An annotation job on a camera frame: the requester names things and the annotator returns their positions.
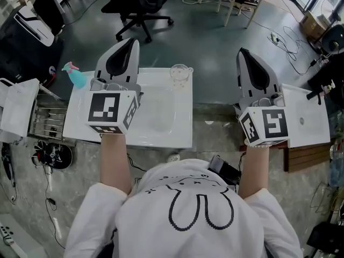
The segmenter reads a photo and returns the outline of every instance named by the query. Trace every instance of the clear measuring cup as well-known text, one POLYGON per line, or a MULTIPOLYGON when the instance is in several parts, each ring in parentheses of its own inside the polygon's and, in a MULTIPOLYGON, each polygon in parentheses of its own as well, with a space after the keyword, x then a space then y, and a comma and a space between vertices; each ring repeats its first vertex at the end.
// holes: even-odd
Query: clear measuring cup
POLYGON ((188 81, 189 76, 193 71, 194 69, 188 68, 183 64, 176 64, 171 67, 170 76, 175 83, 183 85, 186 81, 188 81))

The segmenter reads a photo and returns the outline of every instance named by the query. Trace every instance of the white cable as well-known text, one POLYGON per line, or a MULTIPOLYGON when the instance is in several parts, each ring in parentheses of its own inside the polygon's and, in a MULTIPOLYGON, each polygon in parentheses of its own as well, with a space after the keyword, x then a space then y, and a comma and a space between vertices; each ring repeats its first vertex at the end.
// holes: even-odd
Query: white cable
MULTIPOLYGON (((194 3, 187 3, 187 2, 185 2, 185 0, 182 0, 182 2, 184 3, 184 4, 187 4, 187 5, 195 5, 195 4, 197 4, 198 2, 198 0, 194 0, 194 1, 196 1, 196 2, 194 2, 194 3)), ((284 0, 282 0, 282 2, 287 6, 287 8, 290 10, 290 8, 288 7, 288 5, 284 2, 284 0)), ((201 3, 219 3, 218 1, 202 1, 201 3)), ((310 57, 310 55, 308 54, 308 52, 306 51, 306 49, 301 45, 301 42, 304 42, 304 43, 307 43, 306 41, 303 41, 303 40, 301 40, 300 39, 300 37, 297 35, 297 33, 291 28, 291 27, 288 27, 288 26, 283 26, 283 32, 295 43, 295 45, 296 45, 296 50, 295 51, 291 51, 291 50, 289 50, 288 48, 287 48, 287 45, 286 45, 286 41, 285 41, 285 39, 284 39, 284 37, 282 36, 282 35, 280 35, 278 32, 276 32, 276 31, 274 31, 273 29, 271 29, 271 28, 268 28, 268 27, 265 27, 265 26, 263 26, 263 25, 261 25, 261 24, 259 24, 258 22, 256 22, 256 21, 254 21, 254 20, 252 20, 254 23, 256 23, 257 25, 259 25, 259 26, 261 26, 261 27, 263 27, 263 28, 266 28, 266 29, 268 29, 270 32, 273 32, 273 33, 275 33, 276 35, 278 35, 279 37, 279 42, 277 42, 277 44, 275 43, 275 42, 273 42, 268 36, 267 36, 267 38, 269 39, 269 41, 272 43, 272 44, 274 44, 276 47, 278 47, 278 48, 280 48, 281 50, 283 50, 283 51, 285 51, 285 54, 286 54, 286 58, 288 59, 288 61, 289 61, 289 63, 291 64, 291 66, 293 67, 293 69, 299 74, 299 75, 304 75, 304 74, 306 74, 307 72, 308 72, 308 70, 311 68, 311 66, 309 66, 308 67, 308 69, 307 69, 307 71, 305 72, 305 73, 300 73, 296 68, 295 68, 295 66, 292 64, 292 62, 290 61, 290 59, 292 59, 292 60, 294 60, 294 61, 297 61, 297 58, 296 58, 296 55, 297 55, 297 53, 298 53, 298 51, 300 50, 300 48, 302 48, 305 52, 306 52, 306 54, 308 55, 308 57, 310 58, 310 60, 313 60, 311 57, 310 57), (290 29, 295 35, 296 35, 296 37, 297 37, 297 39, 294 39, 293 37, 291 37, 286 31, 285 31, 285 28, 288 28, 288 29, 290 29)))

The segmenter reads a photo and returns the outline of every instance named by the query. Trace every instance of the gray floor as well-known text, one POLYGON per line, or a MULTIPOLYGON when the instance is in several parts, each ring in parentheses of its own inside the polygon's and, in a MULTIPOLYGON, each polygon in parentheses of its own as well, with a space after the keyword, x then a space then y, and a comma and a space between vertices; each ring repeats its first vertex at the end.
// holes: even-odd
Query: gray floor
MULTIPOLYGON (((237 150, 241 140, 241 128, 237 123, 215 121, 207 124, 196 117, 193 123, 193 148, 183 151, 181 157, 210 161, 214 155, 219 154, 237 168, 241 155, 237 150)), ((0 190, 0 213, 11 213, 22 227, 44 246, 50 258, 62 257, 63 249, 54 240, 54 227, 45 207, 44 192, 47 181, 43 169, 36 169, 30 159, 34 153, 33 143, 34 140, 29 139, 27 147, 12 147, 18 199, 16 205, 12 206, 5 201, 4 193, 0 190)), ((134 162, 144 169, 165 162, 171 152, 172 150, 128 150, 134 162)), ((63 171, 55 170, 49 176, 50 186, 47 195, 57 203, 57 210, 50 210, 50 213, 58 227, 56 237, 62 245, 66 243, 69 229, 88 188, 99 181, 99 146, 79 142, 74 149, 74 156, 72 166, 63 171)), ((283 171, 283 151, 270 152, 269 190, 277 198, 296 230, 305 253, 311 250, 306 246, 311 230, 324 218, 324 215, 316 213, 316 208, 310 208, 310 205, 318 184, 327 181, 327 171, 328 165, 323 163, 288 174, 283 171)), ((133 179, 142 176, 141 171, 137 169, 132 168, 131 172, 133 179)), ((11 196, 13 192, 2 166, 0 182, 11 196)), ((312 206, 319 205, 323 192, 323 188, 318 191, 312 206)), ((321 208, 320 212, 326 214, 324 210, 326 206, 321 208)))
MULTIPOLYGON (((93 1, 70 0, 73 12, 64 7, 67 22, 78 18, 93 1)), ((115 34, 123 24, 119 14, 101 13, 108 1, 98 0, 79 21, 66 26, 60 35, 64 39, 64 52, 51 90, 65 99, 69 99, 72 84, 67 73, 60 71, 62 66, 72 61, 81 71, 94 70, 98 58, 117 43, 115 34)), ((181 0, 168 0, 158 14, 171 16, 175 21, 173 26, 168 26, 165 20, 148 21, 147 26, 153 36, 150 44, 145 43, 146 35, 141 27, 134 26, 123 37, 140 40, 141 67, 171 67, 177 63, 193 67, 195 103, 233 104, 238 101, 240 91, 235 58, 241 47, 261 56, 276 72, 279 83, 305 85, 316 72, 311 68, 306 75, 298 75, 285 52, 268 40, 270 31, 256 23, 245 29, 248 18, 244 15, 236 16, 233 11, 227 27, 223 27, 228 8, 222 7, 216 14, 216 6, 215 3, 186 5, 181 0)), ((295 50, 296 45, 283 33, 283 26, 291 27, 304 40, 293 16, 265 1, 254 20, 280 33, 290 50, 295 50)), ((301 48, 297 61, 293 62, 300 73, 305 72, 316 57, 308 44, 302 43, 302 46, 309 56, 301 48)))

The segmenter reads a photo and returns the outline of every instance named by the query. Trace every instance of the office chair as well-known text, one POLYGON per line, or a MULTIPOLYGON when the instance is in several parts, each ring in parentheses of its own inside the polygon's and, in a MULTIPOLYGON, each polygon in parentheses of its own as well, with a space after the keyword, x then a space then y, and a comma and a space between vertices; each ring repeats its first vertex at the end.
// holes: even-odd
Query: office chair
POLYGON ((169 16, 150 15, 148 13, 157 13, 167 0, 110 0, 103 8, 103 13, 119 13, 122 22, 131 19, 117 34, 116 39, 120 42, 123 40, 121 36, 126 30, 133 25, 142 26, 147 34, 146 42, 152 41, 145 20, 166 19, 168 25, 172 25, 174 21, 169 16))

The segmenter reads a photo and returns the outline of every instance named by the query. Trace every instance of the spray bottle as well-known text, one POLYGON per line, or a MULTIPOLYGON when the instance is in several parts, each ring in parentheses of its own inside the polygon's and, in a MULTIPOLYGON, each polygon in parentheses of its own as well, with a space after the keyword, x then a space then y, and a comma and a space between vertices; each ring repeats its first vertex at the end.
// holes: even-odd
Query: spray bottle
POLYGON ((62 70, 68 73, 75 87, 81 89, 85 86, 87 78, 79 71, 79 68, 72 65, 71 61, 66 63, 62 70))

